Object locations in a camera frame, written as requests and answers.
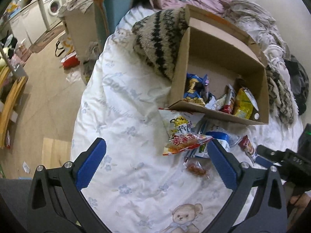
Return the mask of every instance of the box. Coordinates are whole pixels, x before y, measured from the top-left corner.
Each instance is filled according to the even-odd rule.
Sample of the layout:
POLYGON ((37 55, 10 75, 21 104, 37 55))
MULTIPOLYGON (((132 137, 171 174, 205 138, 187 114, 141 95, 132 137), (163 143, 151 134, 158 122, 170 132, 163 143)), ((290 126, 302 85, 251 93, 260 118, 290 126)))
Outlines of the box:
POLYGON ((265 65, 267 61, 254 40, 230 22, 192 5, 186 6, 188 29, 179 47, 169 104, 171 110, 205 113, 207 117, 242 123, 268 124, 269 94, 265 65), (196 103, 183 101, 187 72, 208 75, 209 90, 216 98, 241 76, 254 95, 259 119, 247 120, 196 103))

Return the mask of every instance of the metal screw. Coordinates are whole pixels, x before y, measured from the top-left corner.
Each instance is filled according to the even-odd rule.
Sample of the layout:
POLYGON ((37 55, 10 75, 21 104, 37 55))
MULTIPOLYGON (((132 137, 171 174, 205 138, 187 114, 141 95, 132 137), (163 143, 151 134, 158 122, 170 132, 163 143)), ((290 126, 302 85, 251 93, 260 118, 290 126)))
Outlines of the metal screw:
POLYGON ((247 162, 242 162, 241 166, 245 169, 249 168, 249 164, 247 162))
POLYGON ((42 170, 43 170, 43 166, 42 166, 42 165, 37 166, 37 171, 38 171, 38 172, 41 172, 42 170))
POLYGON ((270 169, 271 169, 272 172, 276 172, 277 171, 277 168, 275 166, 271 166, 270 169))
POLYGON ((64 164, 65 168, 71 168, 73 166, 73 163, 71 161, 68 161, 64 164))

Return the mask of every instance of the person's hand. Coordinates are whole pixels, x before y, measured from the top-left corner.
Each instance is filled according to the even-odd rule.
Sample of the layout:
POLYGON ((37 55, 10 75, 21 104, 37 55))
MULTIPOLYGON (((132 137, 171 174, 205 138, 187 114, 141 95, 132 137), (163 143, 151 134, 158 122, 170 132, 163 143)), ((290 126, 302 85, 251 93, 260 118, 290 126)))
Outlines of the person's hand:
POLYGON ((290 229, 293 226, 293 224, 297 221, 297 219, 302 214, 304 209, 308 206, 310 200, 311 198, 307 194, 292 196, 290 198, 290 204, 294 205, 294 207, 297 208, 297 211, 293 219, 290 221, 288 229, 290 229))

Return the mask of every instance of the wall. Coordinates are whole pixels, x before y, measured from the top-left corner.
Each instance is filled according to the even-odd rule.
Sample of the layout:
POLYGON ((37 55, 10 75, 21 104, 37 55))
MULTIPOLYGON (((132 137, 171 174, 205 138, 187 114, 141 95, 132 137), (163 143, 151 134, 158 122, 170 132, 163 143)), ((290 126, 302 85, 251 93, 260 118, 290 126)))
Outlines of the wall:
MULTIPOLYGON (((249 0, 267 9, 276 19, 282 38, 306 69, 311 80, 311 15, 302 0, 249 0)), ((311 93, 304 123, 311 123, 311 93)))

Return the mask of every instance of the white cabinet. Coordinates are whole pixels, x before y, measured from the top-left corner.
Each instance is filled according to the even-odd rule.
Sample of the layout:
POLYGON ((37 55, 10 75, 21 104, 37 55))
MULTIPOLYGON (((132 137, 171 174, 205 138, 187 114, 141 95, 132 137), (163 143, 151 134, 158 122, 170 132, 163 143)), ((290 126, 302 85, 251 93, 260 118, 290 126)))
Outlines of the white cabinet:
POLYGON ((23 18, 21 17, 20 13, 18 13, 16 16, 10 19, 10 25, 12 33, 14 37, 17 38, 18 42, 22 42, 25 39, 24 41, 25 46, 26 48, 29 48, 31 46, 31 42, 27 35, 26 28, 24 27, 23 24, 23 18))
POLYGON ((34 44, 40 36, 46 32, 46 26, 42 18, 38 2, 34 2, 20 12, 23 24, 30 41, 34 44))

